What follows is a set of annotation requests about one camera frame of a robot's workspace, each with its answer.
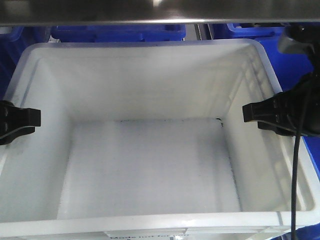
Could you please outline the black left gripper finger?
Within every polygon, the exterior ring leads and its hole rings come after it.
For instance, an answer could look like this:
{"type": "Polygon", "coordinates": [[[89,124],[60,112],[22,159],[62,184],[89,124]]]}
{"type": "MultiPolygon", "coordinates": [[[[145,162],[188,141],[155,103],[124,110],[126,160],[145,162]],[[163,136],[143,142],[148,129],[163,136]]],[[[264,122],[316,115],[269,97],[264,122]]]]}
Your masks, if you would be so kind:
{"type": "Polygon", "coordinates": [[[41,111],[20,108],[12,102],[0,101],[0,144],[8,145],[16,138],[35,132],[41,126],[41,111]]]}

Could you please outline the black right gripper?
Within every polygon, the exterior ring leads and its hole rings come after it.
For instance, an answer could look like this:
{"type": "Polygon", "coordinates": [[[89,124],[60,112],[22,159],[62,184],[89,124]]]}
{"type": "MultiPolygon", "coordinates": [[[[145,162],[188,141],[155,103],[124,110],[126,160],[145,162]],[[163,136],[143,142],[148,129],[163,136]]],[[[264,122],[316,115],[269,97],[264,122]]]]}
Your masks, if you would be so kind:
{"type": "Polygon", "coordinates": [[[320,76],[304,74],[290,90],[280,92],[259,102],[242,106],[243,120],[257,122],[261,130],[280,136],[296,135],[301,114],[305,112],[301,135],[320,136],[320,76]]]}

